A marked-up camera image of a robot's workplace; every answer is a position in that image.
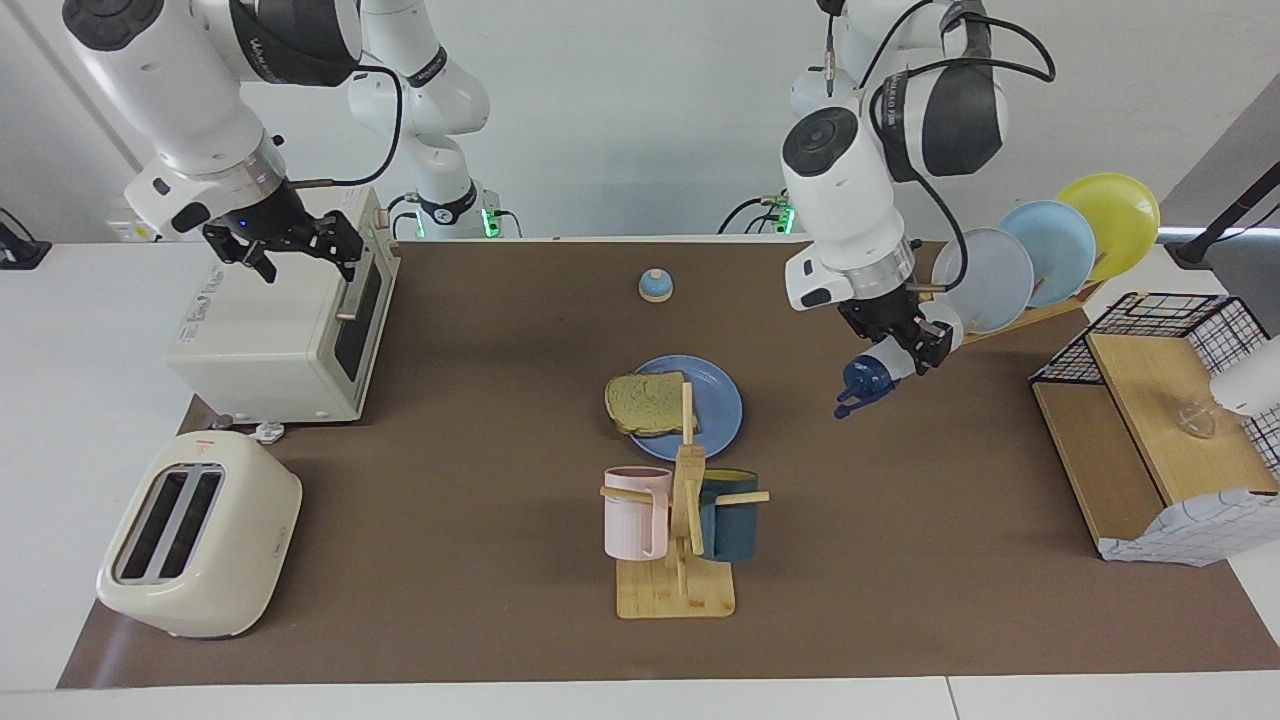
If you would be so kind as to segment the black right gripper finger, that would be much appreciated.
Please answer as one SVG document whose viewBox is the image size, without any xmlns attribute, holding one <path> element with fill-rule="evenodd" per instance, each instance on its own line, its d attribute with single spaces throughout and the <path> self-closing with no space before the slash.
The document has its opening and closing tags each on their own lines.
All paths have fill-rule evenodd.
<svg viewBox="0 0 1280 720">
<path fill-rule="evenodd" d="M 257 242 L 244 243 L 232 232 L 204 232 L 204 240 L 224 264 L 241 264 L 255 270 L 266 283 L 276 279 L 276 268 Z"/>
<path fill-rule="evenodd" d="M 333 264 L 344 281 L 353 281 L 364 241 L 342 211 L 328 211 L 310 222 L 310 256 Z"/>
</svg>

